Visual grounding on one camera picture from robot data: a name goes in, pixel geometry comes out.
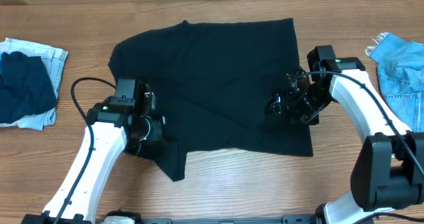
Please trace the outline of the black t-shirt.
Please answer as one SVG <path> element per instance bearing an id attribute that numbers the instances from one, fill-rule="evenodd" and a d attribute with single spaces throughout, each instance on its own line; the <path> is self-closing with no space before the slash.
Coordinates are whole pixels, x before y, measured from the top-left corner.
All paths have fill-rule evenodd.
<path id="1" fill-rule="evenodd" d="M 313 155 L 306 124 L 265 112 L 272 94 L 284 95 L 288 74 L 299 68 L 291 19 L 182 22 L 150 30 L 116 45 L 109 68 L 115 79 L 141 79 L 156 96 L 163 137 L 140 141 L 131 152 L 155 161 L 175 182 L 184 179 L 193 151 Z"/>

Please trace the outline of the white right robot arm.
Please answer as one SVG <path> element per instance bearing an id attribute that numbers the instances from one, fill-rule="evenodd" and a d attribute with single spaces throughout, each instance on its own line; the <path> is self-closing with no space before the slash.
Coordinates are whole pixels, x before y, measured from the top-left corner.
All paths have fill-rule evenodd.
<path id="1" fill-rule="evenodd" d="M 316 125 L 331 102 L 340 104 L 356 128 L 362 148 L 349 191 L 321 204 L 312 215 L 286 215 L 283 223 L 372 223 L 395 210 L 423 203 L 423 133 L 414 133 L 378 97 L 358 58 L 310 62 L 288 76 L 287 90 L 273 92 L 267 114 Z"/>

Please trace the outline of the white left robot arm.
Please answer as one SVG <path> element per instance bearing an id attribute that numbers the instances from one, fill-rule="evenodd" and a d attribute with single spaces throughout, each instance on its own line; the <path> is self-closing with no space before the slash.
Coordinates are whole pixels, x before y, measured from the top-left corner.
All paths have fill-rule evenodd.
<path id="1" fill-rule="evenodd" d="M 86 116 L 87 127 L 77 156 L 59 190 L 29 223 L 95 223 L 97 208 L 112 167 L 127 152 L 142 156 L 163 140 L 165 118 L 151 102 L 112 99 L 97 103 Z"/>

